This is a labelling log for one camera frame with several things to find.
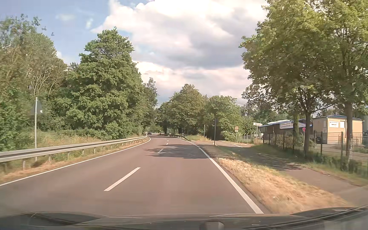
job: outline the sidewalk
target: sidewalk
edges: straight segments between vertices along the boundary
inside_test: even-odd
[[[197,141],[201,147],[203,144],[213,144],[210,142]],[[236,144],[230,142],[216,142],[217,145],[231,150],[233,153],[241,155],[250,162],[283,171],[284,173],[295,177],[307,184],[316,186],[325,191],[331,192],[345,199],[356,206],[368,205],[368,189],[352,185],[347,181],[324,175],[312,169],[301,167],[298,164],[291,163],[287,159],[271,157],[269,154],[253,152],[248,145]]]

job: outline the guardrail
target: guardrail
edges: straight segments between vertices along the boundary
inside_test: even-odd
[[[184,137],[183,135],[178,135],[178,134],[159,134],[161,136],[165,136],[165,137],[174,137],[174,138],[184,138],[186,140],[188,140],[186,137]]]
[[[113,144],[123,144],[145,139],[146,136],[136,137],[136,138],[126,138],[126,139],[118,139],[118,140],[108,140],[108,141],[100,141],[100,142],[90,142],[90,143],[82,143],[82,144],[68,144],[68,145],[60,145],[60,146],[52,146],[52,147],[44,147],[44,148],[36,148],[36,149],[24,149],[24,150],[14,150],[14,151],[6,151],[0,152],[0,163],[12,161],[12,160],[20,160],[23,159],[23,167],[25,164],[25,159],[33,158],[38,156],[48,155],[51,160],[52,154],[71,152],[76,150],[82,150],[82,155],[84,154],[85,149],[94,148],[94,152],[96,152],[97,147],[113,145]]]

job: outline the car hood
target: car hood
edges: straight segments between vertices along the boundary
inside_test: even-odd
[[[200,229],[205,222],[218,221],[225,229],[254,229],[285,223],[314,223],[325,218],[366,212],[366,208],[336,207],[299,212],[291,215],[252,213],[156,214],[135,216],[105,216],[77,212],[32,212],[0,217],[0,229],[94,229],[111,226],[117,229],[163,228]]]

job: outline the industrial building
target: industrial building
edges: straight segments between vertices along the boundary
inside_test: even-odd
[[[343,115],[329,115],[313,118],[313,130],[316,137],[323,136],[323,144],[339,144],[346,141],[347,117]],[[353,118],[353,142],[361,144],[363,141],[363,120]]]
[[[305,119],[299,120],[299,133],[303,133],[303,128],[306,126],[304,123]],[[269,139],[269,135],[283,134],[284,132],[292,132],[293,121],[291,120],[280,120],[276,122],[269,122],[266,125],[259,127],[259,131],[264,134],[265,139]],[[310,130],[305,131],[306,133],[312,134],[312,124],[310,124]]]

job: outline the road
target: road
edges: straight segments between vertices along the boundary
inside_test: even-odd
[[[0,216],[35,211],[113,217],[267,212],[236,178],[225,174],[195,144],[152,136],[124,151],[0,186]]]

